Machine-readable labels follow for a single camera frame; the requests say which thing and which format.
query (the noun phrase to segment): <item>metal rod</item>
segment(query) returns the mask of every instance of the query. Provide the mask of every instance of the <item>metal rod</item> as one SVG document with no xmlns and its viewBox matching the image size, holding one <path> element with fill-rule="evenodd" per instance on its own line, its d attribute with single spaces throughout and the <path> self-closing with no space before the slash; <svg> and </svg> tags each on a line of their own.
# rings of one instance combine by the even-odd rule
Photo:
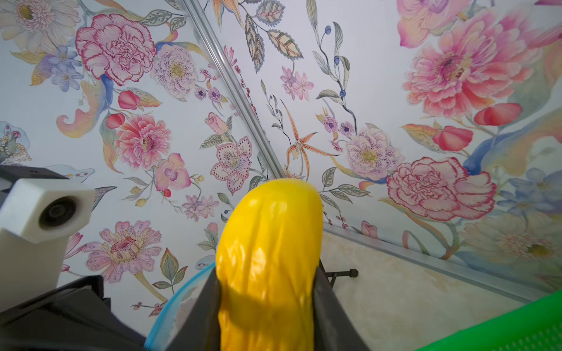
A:
<svg viewBox="0 0 562 351">
<path fill-rule="evenodd" d="M 283 167 L 279 163 L 267 136 L 263 128 L 260 125 L 259 120 L 254 114 L 253 108 L 250 106 L 248 99 L 246 98 L 246 91 L 242 89 L 238 83 L 238 78 L 234 74 L 230 62 L 227 60 L 223 48 L 221 47 L 218 38 L 213 32 L 209 20 L 203 12 L 203 8 L 199 4 L 198 0 L 178 0 L 181 3 L 189 17 L 193 20 L 195 25 L 195 30 L 199 33 L 201 40 L 205 44 L 206 50 L 214 61 L 217 70 L 224 79 L 224 83 L 230 92 L 230 95 L 234 99 L 234 104 L 236 109 L 242 116 L 244 122 L 250 129 L 250 134 L 253 136 L 257 143 L 258 149 L 262 152 L 265 157 L 265 161 L 269 165 L 275 178 L 284 178 L 285 172 Z"/>
</svg>

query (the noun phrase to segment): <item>flower stem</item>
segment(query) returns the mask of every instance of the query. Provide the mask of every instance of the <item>flower stem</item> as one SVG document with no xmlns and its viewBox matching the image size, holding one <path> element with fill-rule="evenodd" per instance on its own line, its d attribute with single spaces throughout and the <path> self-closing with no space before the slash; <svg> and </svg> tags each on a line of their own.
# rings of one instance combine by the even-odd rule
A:
<svg viewBox="0 0 562 351">
<path fill-rule="evenodd" d="M 152 293 L 152 295 L 154 295 L 158 300 L 162 301 L 162 302 L 167 302 L 168 299 L 166 299 L 165 297 L 163 297 L 159 292 L 156 291 L 156 289 L 154 288 L 154 286 L 150 285 L 150 283 L 148 282 L 148 280 L 146 280 L 146 278 L 144 277 L 144 273 L 142 271 L 138 272 L 137 274 L 134 275 L 138 281 L 140 281 L 140 283 L 142 285 L 144 285 L 145 288 L 148 289 L 148 291 L 150 291 Z"/>
</svg>

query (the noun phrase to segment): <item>white camera housing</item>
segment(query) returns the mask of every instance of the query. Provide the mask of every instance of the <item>white camera housing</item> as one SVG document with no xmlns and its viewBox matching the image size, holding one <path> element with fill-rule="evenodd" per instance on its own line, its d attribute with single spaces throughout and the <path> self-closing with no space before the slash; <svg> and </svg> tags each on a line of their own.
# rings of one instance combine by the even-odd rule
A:
<svg viewBox="0 0 562 351">
<path fill-rule="evenodd" d="M 95 193 L 94 189 L 68 179 L 18 179 L 0 208 L 0 230 L 33 244 L 68 237 L 90 222 Z M 42 211 L 63 197 L 76 203 L 72 218 L 60 226 L 41 226 Z"/>
</svg>

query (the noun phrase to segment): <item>painted flower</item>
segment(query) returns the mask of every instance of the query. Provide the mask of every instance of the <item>painted flower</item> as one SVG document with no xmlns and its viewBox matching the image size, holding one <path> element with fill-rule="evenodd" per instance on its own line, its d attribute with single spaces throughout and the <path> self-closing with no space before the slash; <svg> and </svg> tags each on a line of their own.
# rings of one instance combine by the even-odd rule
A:
<svg viewBox="0 0 562 351">
<path fill-rule="evenodd" d="M 216 113 L 210 112 L 209 117 L 205 119 L 205 123 L 207 123 L 207 125 L 219 135 L 223 135 L 228 131 L 228 125 L 226 125 L 226 123 L 217 116 Z"/>
<path fill-rule="evenodd" d="M 211 99 L 211 101 L 213 102 L 220 102 L 220 92 L 217 88 L 211 88 L 209 89 L 209 99 Z"/>
<path fill-rule="evenodd" d="M 117 154 L 135 170 L 150 169 L 168 154 L 170 134 L 164 121 L 155 122 L 150 114 L 134 115 L 117 131 Z"/>
<path fill-rule="evenodd" d="M 293 72 L 290 69 L 286 69 L 285 67 L 281 67 L 283 69 L 283 75 L 281 76 L 281 80 L 283 81 L 283 87 L 285 88 L 285 92 L 291 96 L 294 100 L 294 95 L 297 94 L 297 88 L 295 87 L 295 83 L 297 82 L 297 78 L 293 76 Z"/>
<path fill-rule="evenodd" d="M 216 147 L 216 163 L 211 169 L 211 175 L 221 181 L 226 181 L 230 193 L 242 188 L 244 181 L 250 176 L 250 161 L 252 157 L 252 143 L 247 136 L 240 139 L 238 144 L 223 144 Z"/>
<path fill-rule="evenodd" d="M 238 60 L 234 58 L 234 49 L 231 47 L 230 50 L 228 50 L 225 45 L 223 48 L 223 52 L 224 55 L 226 56 L 226 59 L 228 60 L 228 63 L 231 66 L 236 65 L 236 62 L 238 62 Z"/>
<path fill-rule="evenodd" d="M 69 243 L 66 246 L 66 251 L 65 251 L 65 258 L 70 258 L 74 255 L 76 255 L 77 253 L 81 252 L 82 250 L 84 250 L 84 248 L 86 247 L 86 244 L 82 245 L 81 247 L 74 249 L 76 247 L 76 245 L 78 245 L 78 243 L 80 242 L 80 240 L 82 240 L 82 237 L 84 235 L 80 234 L 80 233 L 75 233 L 73 236 L 70 237 L 69 239 Z M 61 272 L 68 272 L 70 270 L 70 266 L 66 265 L 66 264 L 62 264 L 61 267 Z"/>
<path fill-rule="evenodd" d="M 474 123 L 481 126 L 502 126 L 519 117 L 523 108 L 518 103 L 499 103 L 486 107 L 474 116 Z"/>
<path fill-rule="evenodd" d="M 454 157 L 403 163 L 388 177 L 388 196 L 418 216 L 436 221 L 475 220 L 492 211 L 496 184 L 482 172 L 469 176 Z"/>
<path fill-rule="evenodd" d="M 332 144 L 332 146 L 334 147 L 334 149 L 335 149 L 337 152 L 342 152 L 342 151 L 343 151 L 343 148 L 342 148 L 341 146 L 339 146 L 339 144 L 338 144 L 337 142 L 335 142 L 335 141 L 332 140 L 332 141 L 331 141 L 331 144 Z"/>
<path fill-rule="evenodd" d="M 461 12 L 470 0 L 397 0 L 400 21 L 400 46 L 416 48 Z"/>
<path fill-rule="evenodd" d="M 179 153 L 171 153 L 168 159 L 160 161 L 155 172 L 156 190 L 181 190 L 190 186 L 191 179 L 184 166 L 185 162 Z"/>
<path fill-rule="evenodd" d="M 82 64 L 75 59 L 78 54 L 75 51 L 69 53 L 68 50 L 68 47 L 59 45 L 55 55 L 50 55 L 47 61 L 54 66 L 82 67 Z"/>
<path fill-rule="evenodd" d="M 353 124 L 351 124 L 351 122 L 346 121 L 339 126 L 339 131 L 346 137 L 351 138 L 351 136 L 355 133 L 355 128 L 353 128 Z"/>
<path fill-rule="evenodd" d="M 363 233 L 363 235 L 370 236 L 371 238 L 379 238 L 377 227 L 369 224 L 367 221 L 361 222 L 361 233 Z"/>
<path fill-rule="evenodd" d="M 195 97 L 201 101 L 205 100 L 207 97 L 207 91 L 198 85 L 195 86 L 193 93 L 195 94 Z"/>
<path fill-rule="evenodd" d="M 124 16 L 97 15 L 90 27 L 76 32 L 76 49 L 86 69 L 100 79 L 106 74 L 119 85 L 139 81 L 152 69 L 156 47 L 148 29 Z"/>
<path fill-rule="evenodd" d="M 80 84 L 76 79 L 84 77 L 82 73 L 78 73 L 73 67 L 68 66 L 53 66 L 51 67 L 51 73 L 53 74 L 51 83 L 58 85 L 63 92 L 69 91 L 69 87 L 79 90 Z"/>
<path fill-rule="evenodd" d="M 500 195 L 505 198 L 496 202 L 496 205 L 501 207 L 509 207 L 508 213 L 515 216 L 527 216 L 530 212 L 552 211 L 555 207 L 545 201 L 540 201 L 538 198 L 516 196 L 511 192 L 502 190 Z"/>
<path fill-rule="evenodd" d="M 208 199 L 206 199 L 204 196 L 202 196 L 201 197 L 201 207 L 202 207 L 201 216 L 203 216 L 203 218 L 207 218 L 208 216 L 215 217 L 215 210 L 213 209 L 213 207 L 217 207 L 218 205 L 219 205 L 219 202 L 213 201 L 212 196 L 209 196 Z"/>
<path fill-rule="evenodd" d="M 130 222 L 117 222 L 115 232 L 102 230 L 99 235 L 105 241 L 93 241 L 84 248 L 90 253 L 86 265 L 91 271 L 105 270 L 101 273 L 109 283 L 118 282 L 124 272 L 132 274 L 154 269 L 154 259 L 162 248 L 150 246 L 160 242 L 162 234 L 150 228 L 150 221 L 137 221 L 134 226 Z"/>
<path fill-rule="evenodd" d="M 197 81 L 195 61 L 181 46 L 165 44 L 154 59 L 150 77 L 174 98 L 186 99 Z"/>
<path fill-rule="evenodd" d="M 75 0 L 4 0 L 0 2 L 2 38 L 13 39 L 21 50 L 56 54 L 66 46 L 80 22 Z"/>
<path fill-rule="evenodd" d="M 300 100 L 305 99 L 309 100 L 309 93 L 308 90 L 314 88 L 314 83 L 309 82 L 306 80 L 306 73 L 303 73 L 302 76 L 295 72 L 296 82 L 293 84 L 294 88 L 296 89 L 296 94 Z"/>
<path fill-rule="evenodd" d="M 546 175 L 538 168 L 530 168 L 525 176 L 527 180 L 512 178 L 509 183 L 515 187 L 516 197 L 527 197 L 539 202 L 562 200 L 562 171 Z"/>
<path fill-rule="evenodd" d="M 443 151 L 459 151 L 470 144 L 473 135 L 474 132 L 471 130 L 446 126 L 436 132 L 433 142 Z"/>
<path fill-rule="evenodd" d="M 326 116 L 324 117 L 324 128 L 329 133 L 335 133 L 338 131 L 338 121 L 332 116 Z"/>
<path fill-rule="evenodd" d="M 141 103 L 141 98 L 130 90 L 119 93 L 118 97 L 119 107 L 127 110 L 136 110 L 137 106 Z"/>
<path fill-rule="evenodd" d="M 351 136 L 346 148 L 353 171 L 374 181 L 391 174 L 404 161 L 400 151 L 392 147 L 388 135 L 376 128 L 361 129 L 357 136 Z"/>
<path fill-rule="evenodd" d="M 526 15 L 507 14 L 496 23 L 492 11 L 481 10 L 466 22 L 457 22 L 441 35 L 440 51 L 426 44 L 414 59 L 414 72 L 403 84 L 410 104 L 423 102 L 430 116 L 467 116 L 513 93 L 511 83 L 528 79 L 525 65 L 540 58 L 539 48 L 529 48 L 536 35 Z"/>
<path fill-rule="evenodd" d="M 562 265 L 560 233 L 562 222 L 538 212 L 526 220 L 507 213 L 486 217 L 459 232 L 465 245 L 479 256 L 532 273 Z"/>
</svg>

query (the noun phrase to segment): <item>yellow silicone toy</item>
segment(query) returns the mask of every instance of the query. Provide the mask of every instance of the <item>yellow silicone toy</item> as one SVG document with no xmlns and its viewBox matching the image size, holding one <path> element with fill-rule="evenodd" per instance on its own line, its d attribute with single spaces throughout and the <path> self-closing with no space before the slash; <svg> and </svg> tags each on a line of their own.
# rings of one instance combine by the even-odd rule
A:
<svg viewBox="0 0 562 351">
<path fill-rule="evenodd" d="M 320 196 L 304 181 L 273 180 L 242 199 L 216 255 L 222 351 L 314 349 L 322 226 Z"/>
</svg>

